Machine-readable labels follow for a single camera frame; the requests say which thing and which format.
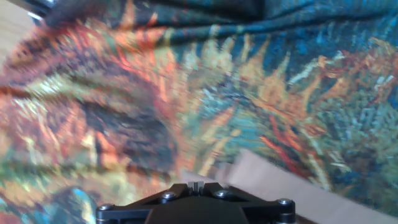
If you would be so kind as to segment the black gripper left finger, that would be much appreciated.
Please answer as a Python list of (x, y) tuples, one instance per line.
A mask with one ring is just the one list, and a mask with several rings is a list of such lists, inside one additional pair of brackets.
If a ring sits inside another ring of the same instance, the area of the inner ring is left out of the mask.
[(197, 195), (197, 182), (188, 182), (173, 184), (167, 190), (129, 205), (106, 203), (96, 209), (96, 224), (145, 223), (155, 208), (194, 195)]

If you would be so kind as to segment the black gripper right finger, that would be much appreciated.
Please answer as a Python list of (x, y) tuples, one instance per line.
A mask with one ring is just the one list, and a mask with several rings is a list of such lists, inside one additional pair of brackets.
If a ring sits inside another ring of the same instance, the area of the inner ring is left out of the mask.
[(195, 198), (202, 199), (199, 211), (215, 223), (295, 223), (296, 204), (289, 198), (261, 199), (236, 187), (219, 183), (195, 183)]

